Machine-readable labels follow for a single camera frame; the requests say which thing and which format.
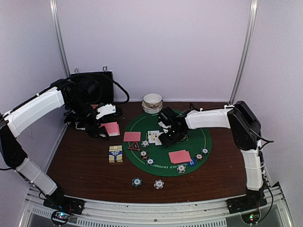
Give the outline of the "two of clubs card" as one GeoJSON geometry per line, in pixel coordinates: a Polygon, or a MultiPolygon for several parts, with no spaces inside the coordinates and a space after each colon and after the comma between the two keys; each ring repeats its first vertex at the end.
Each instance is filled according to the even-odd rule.
{"type": "Polygon", "coordinates": [[[147,132],[147,134],[148,134],[148,142],[150,144],[155,143],[155,136],[157,135],[157,132],[158,131],[148,131],[147,132]]]}

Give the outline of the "right aluminium post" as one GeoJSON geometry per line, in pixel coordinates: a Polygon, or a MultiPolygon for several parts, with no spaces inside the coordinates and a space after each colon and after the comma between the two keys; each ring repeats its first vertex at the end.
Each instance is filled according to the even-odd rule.
{"type": "Polygon", "coordinates": [[[240,58],[240,63],[239,67],[237,70],[236,74],[236,79],[233,85],[232,93],[229,99],[229,104],[234,104],[236,100],[236,95],[239,91],[240,85],[241,85],[241,80],[244,75],[248,55],[249,55],[249,50],[255,30],[255,25],[256,25],[256,19],[257,19],[257,13],[258,13],[258,0],[251,0],[250,1],[250,11],[249,11],[249,16],[248,16],[248,23],[247,23],[247,29],[246,29],[246,34],[245,34],[245,39],[244,39],[244,45],[242,49],[242,54],[240,58]]]}

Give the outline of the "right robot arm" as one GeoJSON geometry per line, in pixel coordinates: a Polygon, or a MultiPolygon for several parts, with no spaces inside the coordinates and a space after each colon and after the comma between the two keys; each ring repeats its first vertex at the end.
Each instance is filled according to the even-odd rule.
{"type": "Polygon", "coordinates": [[[261,123],[244,101],[208,110],[190,105],[189,109],[179,114],[166,107],[158,114],[158,124],[164,130],[159,140],[165,147],[184,139],[189,130],[230,129],[245,164],[247,189],[242,203],[246,208],[252,209],[261,201],[264,191],[262,150],[271,141],[262,137],[261,123]]]}

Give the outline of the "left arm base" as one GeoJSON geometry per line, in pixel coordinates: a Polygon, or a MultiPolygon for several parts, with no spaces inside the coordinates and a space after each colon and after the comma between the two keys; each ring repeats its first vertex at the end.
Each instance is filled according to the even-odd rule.
{"type": "Polygon", "coordinates": [[[66,205],[54,205],[48,199],[44,199],[43,205],[54,209],[51,213],[51,221],[56,226],[67,224],[74,215],[81,215],[84,209],[85,201],[71,197],[64,197],[66,205]]]}

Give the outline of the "dark chips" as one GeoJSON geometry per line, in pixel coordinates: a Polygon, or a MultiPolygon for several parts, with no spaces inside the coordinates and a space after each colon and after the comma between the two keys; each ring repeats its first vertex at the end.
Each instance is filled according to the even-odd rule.
{"type": "Polygon", "coordinates": [[[201,153],[202,153],[203,155],[207,155],[207,154],[209,153],[209,150],[208,150],[207,148],[202,148],[202,149],[201,149],[201,153]]]}
{"type": "Polygon", "coordinates": [[[146,160],[146,164],[147,164],[148,166],[152,166],[152,165],[155,164],[155,160],[154,160],[153,158],[148,158],[148,159],[146,160]]]}

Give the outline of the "blue round dealer button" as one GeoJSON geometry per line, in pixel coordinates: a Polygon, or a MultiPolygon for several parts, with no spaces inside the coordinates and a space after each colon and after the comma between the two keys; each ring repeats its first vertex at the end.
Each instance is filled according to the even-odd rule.
{"type": "Polygon", "coordinates": [[[189,166],[195,166],[196,165],[196,160],[193,158],[191,161],[188,162],[189,166]]]}

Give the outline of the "black red triangle all-in marker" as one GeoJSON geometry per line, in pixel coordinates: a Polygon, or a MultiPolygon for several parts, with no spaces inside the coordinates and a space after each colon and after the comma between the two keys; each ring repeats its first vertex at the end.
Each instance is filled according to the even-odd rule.
{"type": "Polygon", "coordinates": [[[140,146],[137,141],[135,141],[132,145],[128,147],[128,150],[140,151],[140,146]]]}

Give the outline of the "brown chips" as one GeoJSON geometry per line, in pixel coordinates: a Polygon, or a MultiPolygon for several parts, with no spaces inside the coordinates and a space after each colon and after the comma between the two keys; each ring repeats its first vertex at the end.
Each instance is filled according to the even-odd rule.
{"type": "Polygon", "coordinates": [[[140,158],[143,159],[143,160],[146,160],[149,157],[148,152],[145,151],[145,150],[140,151],[139,155],[140,155],[140,158]]]}
{"type": "Polygon", "coordinates": [[[196,155],[195,155],[195,159],[196,159],[197,161],[200,161],[200,160],[203,160],[203,159],[204,159],[204,156],[203,156],[202,154],[196,154],[196,155]]]}

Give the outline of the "pink playing card deck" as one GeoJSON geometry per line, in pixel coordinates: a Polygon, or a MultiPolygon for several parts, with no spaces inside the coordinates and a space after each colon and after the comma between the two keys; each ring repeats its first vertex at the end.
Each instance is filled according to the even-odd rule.
{"type": "Polygon", "coordinates": [[[105,129],[110,137],[120,135],[119,124],[117,122],[104,123],[104,124],[101,124],[100,127],[103,127],[103,126],[105,127],[105,129]]]}

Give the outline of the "light blue chip stack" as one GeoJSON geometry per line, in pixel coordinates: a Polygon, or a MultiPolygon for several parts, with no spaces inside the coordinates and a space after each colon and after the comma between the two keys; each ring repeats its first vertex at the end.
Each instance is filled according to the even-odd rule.
{"type": "Polygon", "coordinates": [[[164,182],[162,180],[156,180],[154,182],[154,187],[156,189],[162,189],[164,187],[164,182]]]}

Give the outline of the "two of spades card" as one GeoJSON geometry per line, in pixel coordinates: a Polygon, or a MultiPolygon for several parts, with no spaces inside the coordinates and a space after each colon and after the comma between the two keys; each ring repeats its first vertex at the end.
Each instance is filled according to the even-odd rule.
{"type": "Polygon", "coordinates": [[[159,139],[159,136],[162,134],[162,132],[160,131],[156,131],[154,136],[155,136],[155,145],[156,146],[159,146],[159,145],[162,145],[160,139],[159,139]]]}

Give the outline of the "dark blue chip stack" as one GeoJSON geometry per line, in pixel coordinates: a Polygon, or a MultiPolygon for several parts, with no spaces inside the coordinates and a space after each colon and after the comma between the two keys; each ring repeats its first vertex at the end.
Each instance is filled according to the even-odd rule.
{"type": "Polygon", "coordinates": [[[132,186],[134,186],[134,187],[139,187],[142,185],[142,183],[143,183],[143,181],[141,178],[136,177],[136,178],[132,179],[132,186]]]}

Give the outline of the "aluminium front rail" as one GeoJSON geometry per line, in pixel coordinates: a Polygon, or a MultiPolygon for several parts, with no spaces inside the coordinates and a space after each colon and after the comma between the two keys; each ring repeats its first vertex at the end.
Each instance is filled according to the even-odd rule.
{"type": "MultiPolygon", "coordinates": [[[[273,206],[257,225],[247,224],[249,210],[231,214],[227,199],[182,203],[119,203],[85,201],[82,214],[75,214],[63,227],[294,227],[280,186],[270,189],[273,206]]],[[[51,221],[53,209],[43,206],[39,191],[30,187],[17,227],[55,227],[51,221]]]]}

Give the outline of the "lower white ceramic bowl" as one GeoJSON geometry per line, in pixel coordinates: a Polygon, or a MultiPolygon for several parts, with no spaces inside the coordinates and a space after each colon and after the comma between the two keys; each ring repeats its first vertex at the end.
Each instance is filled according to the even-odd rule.
{"type": "Polygon", "coordinates": [[[141,107],[147,114],[157,114],[162,110],[163,102],[161,102],[160,106],[151,108],[144,101],[142,101],[141,107]]]}

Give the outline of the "white ceramic bowl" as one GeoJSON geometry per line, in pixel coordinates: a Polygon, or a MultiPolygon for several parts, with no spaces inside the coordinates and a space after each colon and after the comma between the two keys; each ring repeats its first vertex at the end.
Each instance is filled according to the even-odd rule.
{"type": "Polygon", "coordinates": [[[147,114],[157,114],[162,110],[163,102],[161,102],[160,106],[151,108],[144,101],[142,101],[141,107],[147,114]]]}
{"type": "Polygon", "coordinates": [[[143,101],[149,106],[159,106],[162,102],[162,96],[154,93],[146,94],[143,101]]]}

